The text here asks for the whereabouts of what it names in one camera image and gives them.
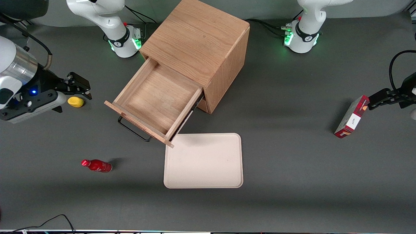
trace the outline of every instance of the open drawer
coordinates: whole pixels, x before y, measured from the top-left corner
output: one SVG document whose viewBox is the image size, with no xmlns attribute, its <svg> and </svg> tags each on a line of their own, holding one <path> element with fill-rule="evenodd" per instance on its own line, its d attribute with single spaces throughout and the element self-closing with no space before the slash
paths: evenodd
<svg viewBox="0 0 416 234">
<path fill-rule="evenodd" d="M 105 104 L 173 147 L 172 139 L 201 101 L 202 90 L 198 83 L 148 58 L 114 102 Z"/>
</svg>

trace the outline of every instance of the metal cylinder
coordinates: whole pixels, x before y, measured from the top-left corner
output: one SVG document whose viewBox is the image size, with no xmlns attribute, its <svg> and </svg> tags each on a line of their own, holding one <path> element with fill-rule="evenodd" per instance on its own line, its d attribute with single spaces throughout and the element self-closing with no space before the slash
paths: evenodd
<svg viewBox="0 0 416 234">
<path fill-rule="evenodd" d="M 37 71 L 37 61 L 30 53 L 16 45 L 16 56 L 6 70 L 0 73 L 2 76 L 10 76 L 18 79 L 22 84 L 28 83 Z"/>
</svg>

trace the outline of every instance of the drawer handle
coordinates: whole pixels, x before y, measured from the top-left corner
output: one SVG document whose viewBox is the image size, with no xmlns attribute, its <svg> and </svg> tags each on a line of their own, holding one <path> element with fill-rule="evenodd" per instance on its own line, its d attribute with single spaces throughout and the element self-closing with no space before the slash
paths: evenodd
<svg viewBox="0 0 416 234">
<path fill-rule="evenodd" d="M 137 134 L 135 131 L 133 131 L 133 130 L 131 130 L 128 126 L 126 126 L 126 125 L 124 125 L 122 122 L 121 122 L 121 120 L 123 119 L 123 117 L 122 116 L 120 116 L 119 117 L 119 120 L 117 121 L 121 126 L 123 126 L 125 129 L 127 129 L 127 130 L 129 130 L 129 132 L 131 132 L 131 133 L 133 133 L 134 135 L 136 135 L 138 138 L 140 138 L 140 139 L 142 139 L 142 140 L 144 140 L 144 141 L 146 141 L 146 142 L 149 142 L 151 139 L 152 139 L 152 137 L 149 137 L 149 139 L 145 139 L 144 137 L 142 137 L 141 135 L 139 135 L 139 134 Z"/>
</svg>

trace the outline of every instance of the green led light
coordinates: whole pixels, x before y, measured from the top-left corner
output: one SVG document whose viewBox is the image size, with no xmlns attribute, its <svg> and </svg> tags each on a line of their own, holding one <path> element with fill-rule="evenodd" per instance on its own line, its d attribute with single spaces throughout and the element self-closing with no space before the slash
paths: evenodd
<svg viewBox="0 0 416 234">
<path fill-rule="evenodd" d="M 290 32 L 289 35 L 287 35 L 286 38 L 285 38 L 285 45 L 287 45 L 287 46 L 290 45 L 290 42 L 292 41 L 292 38 L 293 38 L 293 33 Z"/>
<path fill-rule="evenodd" d="M 110 46 L 111 46 L 111 50 L 112 50 L 112 51 L 114 51 L 113 45 L 111 44 L 110 40 L 108 40 L 108 43 L 109 43 L 109 44 L 110 44 Z"/>
<path fill-rule="evenodd" d="M 140 49 L 141 48 L 141 39 L 134 39 L 134 38 L 132 38 L 131 41 L 134 43 L 134 46 L 136 47 L 136 49 Z"/>
<path fill-rule="evenodd" d="M 316 42 L 318 40 L 318 37 L 319 37 L 319 33 L 316 35 L 316 39 L 315 39 L 315 42 L 313 43 L 313 45 L 316 45 Z"/>
</svg>

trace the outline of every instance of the wooden cabinet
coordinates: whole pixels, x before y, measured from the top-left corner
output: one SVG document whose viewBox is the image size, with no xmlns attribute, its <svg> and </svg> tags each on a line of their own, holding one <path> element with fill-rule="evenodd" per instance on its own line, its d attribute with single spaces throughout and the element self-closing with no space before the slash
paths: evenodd
<svg viewBox="0 0 416 234">
<path fill-rule="evenodd" d="M 198 0 L 182 0 L 140 49 L 142 67 L 113 103 L 166 145 L 197 105 L 212 113 L 244 65 L 250 25 Z"/>
</svg>

